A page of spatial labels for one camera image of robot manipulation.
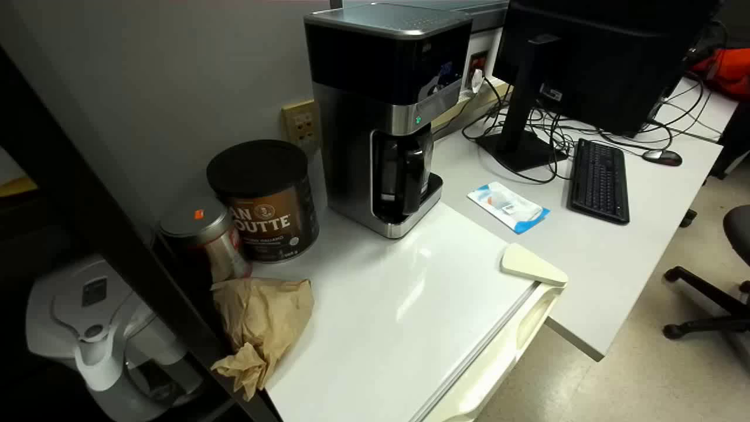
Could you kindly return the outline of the large brown coffee can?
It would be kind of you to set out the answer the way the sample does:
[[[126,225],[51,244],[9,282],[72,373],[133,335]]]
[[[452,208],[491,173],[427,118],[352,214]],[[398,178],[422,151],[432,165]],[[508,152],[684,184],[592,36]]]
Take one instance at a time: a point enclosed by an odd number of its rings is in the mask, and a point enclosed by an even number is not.
[[[285,260],[318,234],[306,156],[285,142],[247,142],[218,152],[208,186],[227,207],[251,260]]]

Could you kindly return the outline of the black shelving unit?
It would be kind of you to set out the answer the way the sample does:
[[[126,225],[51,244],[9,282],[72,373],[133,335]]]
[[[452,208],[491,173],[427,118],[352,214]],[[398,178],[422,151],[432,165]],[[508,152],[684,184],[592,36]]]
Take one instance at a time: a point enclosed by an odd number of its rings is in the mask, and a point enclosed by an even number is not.
[[[113,264],[203,369],[229,353],[208,302],[184,292],[166,244],[121,212],[5,50],[0,130],[3,147],[56,204],[75,237]]]

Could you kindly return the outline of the white box behind coffeemaker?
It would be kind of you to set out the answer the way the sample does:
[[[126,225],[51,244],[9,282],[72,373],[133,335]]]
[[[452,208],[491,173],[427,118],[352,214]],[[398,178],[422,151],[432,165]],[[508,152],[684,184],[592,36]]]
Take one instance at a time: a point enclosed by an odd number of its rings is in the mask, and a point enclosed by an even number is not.
[[[434,123],[432,133],[436,139],[462,130],[469,119],[483,115],[491,105],[491,68],[507,9],[508,0],[467,8],[467,14],[470,17],[470,37],[462,72],[460,104]]]

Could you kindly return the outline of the white mini fridge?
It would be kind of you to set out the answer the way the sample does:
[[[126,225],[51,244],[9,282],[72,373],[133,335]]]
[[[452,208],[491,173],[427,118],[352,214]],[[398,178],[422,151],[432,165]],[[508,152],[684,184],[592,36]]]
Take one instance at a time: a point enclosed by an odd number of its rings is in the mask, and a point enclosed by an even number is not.
[[[398,242],[325,214],[312,249],[257,271],[315,298],[266,384],[281,419],[470,422],[559,296],[502,272],[503,249],[446,204]]]

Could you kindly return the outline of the black computer monitor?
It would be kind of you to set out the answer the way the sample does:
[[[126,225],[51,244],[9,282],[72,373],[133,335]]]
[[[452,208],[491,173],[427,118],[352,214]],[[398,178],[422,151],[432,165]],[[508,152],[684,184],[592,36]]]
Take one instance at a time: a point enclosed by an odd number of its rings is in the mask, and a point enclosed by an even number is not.
[[[721,3],[508,0],[491,71],[511,84],[508,110],[479,146],[511,171],[559,160],[528,130],[535,105],[633,139]]]

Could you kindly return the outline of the beige wall power outlet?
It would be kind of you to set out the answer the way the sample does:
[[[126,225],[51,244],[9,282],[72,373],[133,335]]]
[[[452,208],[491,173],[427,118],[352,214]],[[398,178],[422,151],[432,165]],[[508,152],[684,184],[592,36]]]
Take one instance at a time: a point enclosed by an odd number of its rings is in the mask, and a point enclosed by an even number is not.
[[[285,136],[305,147],[316,146],[316,110],[315,102],[305,98],[281,109]]]

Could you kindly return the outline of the black computer mouse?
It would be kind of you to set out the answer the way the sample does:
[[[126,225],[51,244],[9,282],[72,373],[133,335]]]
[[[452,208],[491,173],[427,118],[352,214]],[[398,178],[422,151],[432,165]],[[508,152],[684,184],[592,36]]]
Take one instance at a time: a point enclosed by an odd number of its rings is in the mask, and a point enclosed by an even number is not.
[[[663,165],[663,166],[680,166],[682,158],[675,151],[647,151],[640,156],[644,163]]]

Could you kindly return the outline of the white water filter pitcher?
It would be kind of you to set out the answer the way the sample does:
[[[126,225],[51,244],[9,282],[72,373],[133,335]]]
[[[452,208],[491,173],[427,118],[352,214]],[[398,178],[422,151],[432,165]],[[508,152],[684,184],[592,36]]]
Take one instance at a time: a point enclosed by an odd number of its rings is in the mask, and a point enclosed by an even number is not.
[[[100,255],[32,285],[26,346],[72,369],[113,422],[155,422],[203,388],[179,335]]]

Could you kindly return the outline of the cream plastic corner piece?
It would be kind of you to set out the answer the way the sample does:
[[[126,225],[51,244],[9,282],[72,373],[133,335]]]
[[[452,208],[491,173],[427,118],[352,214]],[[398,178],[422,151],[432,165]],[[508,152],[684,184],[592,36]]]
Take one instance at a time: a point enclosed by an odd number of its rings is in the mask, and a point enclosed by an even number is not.
[[[498,268],[507,274],[535,279],[542,285],[568,285],[569,276],[552,264],[538,258],[521,244],[508,244],[502,254]]]

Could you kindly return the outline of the small steel lidded canister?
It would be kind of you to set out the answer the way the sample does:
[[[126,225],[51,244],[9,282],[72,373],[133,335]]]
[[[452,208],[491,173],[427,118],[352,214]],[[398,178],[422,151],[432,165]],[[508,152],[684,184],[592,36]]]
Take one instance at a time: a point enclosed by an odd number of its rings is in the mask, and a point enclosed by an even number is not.
[[[170,207],[159,219],[159,233],[179,254],[201,264],[214,285],[251,274],[227,208],[210,197],[193,197]]]

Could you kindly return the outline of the black and steel coffeemaker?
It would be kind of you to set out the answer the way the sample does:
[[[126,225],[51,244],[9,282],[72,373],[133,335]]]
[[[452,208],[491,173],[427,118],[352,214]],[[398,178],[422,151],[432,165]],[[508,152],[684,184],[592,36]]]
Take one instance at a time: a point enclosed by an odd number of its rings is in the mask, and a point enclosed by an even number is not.
[[[462,92],[470,20],[358,3],[305,17],[327,207],[390,239],[440,199],[432,124]]]

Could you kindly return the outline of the blue white wipes packet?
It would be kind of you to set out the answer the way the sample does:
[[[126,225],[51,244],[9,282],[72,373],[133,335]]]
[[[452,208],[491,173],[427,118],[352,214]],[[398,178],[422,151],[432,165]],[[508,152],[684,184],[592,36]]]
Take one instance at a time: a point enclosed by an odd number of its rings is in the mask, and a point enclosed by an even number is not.
[[[524,199],[502,184],[486,184],[470,191],[469,199],[503,222],[514,234],[524,234],[549,217],[545,207]]]

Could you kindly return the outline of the orange red bag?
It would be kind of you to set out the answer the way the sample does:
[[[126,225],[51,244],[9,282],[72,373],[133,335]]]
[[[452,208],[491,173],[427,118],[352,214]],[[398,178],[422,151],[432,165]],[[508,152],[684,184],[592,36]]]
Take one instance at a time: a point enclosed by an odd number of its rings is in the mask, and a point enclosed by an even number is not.
[[[697,61],[691,72],[733,102],[750,102],[750,48],[714,50]]]

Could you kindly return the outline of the black computer keyboard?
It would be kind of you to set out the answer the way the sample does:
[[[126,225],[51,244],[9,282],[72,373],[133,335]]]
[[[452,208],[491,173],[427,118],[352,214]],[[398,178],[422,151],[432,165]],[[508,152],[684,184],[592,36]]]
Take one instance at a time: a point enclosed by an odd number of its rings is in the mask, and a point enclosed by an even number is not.
[[[629,225],[623,152],[592,142],[579,142],[571,156],[568,207],[607,222]]]

